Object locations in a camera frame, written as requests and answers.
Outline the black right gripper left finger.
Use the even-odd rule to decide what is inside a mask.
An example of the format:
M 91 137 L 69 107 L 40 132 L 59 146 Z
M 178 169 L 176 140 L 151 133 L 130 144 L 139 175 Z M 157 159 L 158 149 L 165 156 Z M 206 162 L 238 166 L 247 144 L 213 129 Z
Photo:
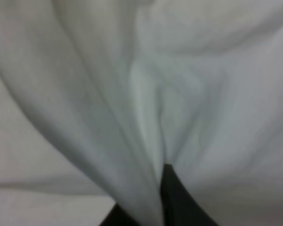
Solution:
M 139 226 L 139 224 L 116 204 L 100 226 Z

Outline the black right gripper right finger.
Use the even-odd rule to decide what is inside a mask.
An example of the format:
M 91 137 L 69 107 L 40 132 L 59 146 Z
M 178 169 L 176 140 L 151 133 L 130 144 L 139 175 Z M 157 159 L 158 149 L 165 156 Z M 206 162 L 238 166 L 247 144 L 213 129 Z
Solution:
M 160 195 L 166 226 L 217 226 L 189 195 L 170 164 L 163 168 Z

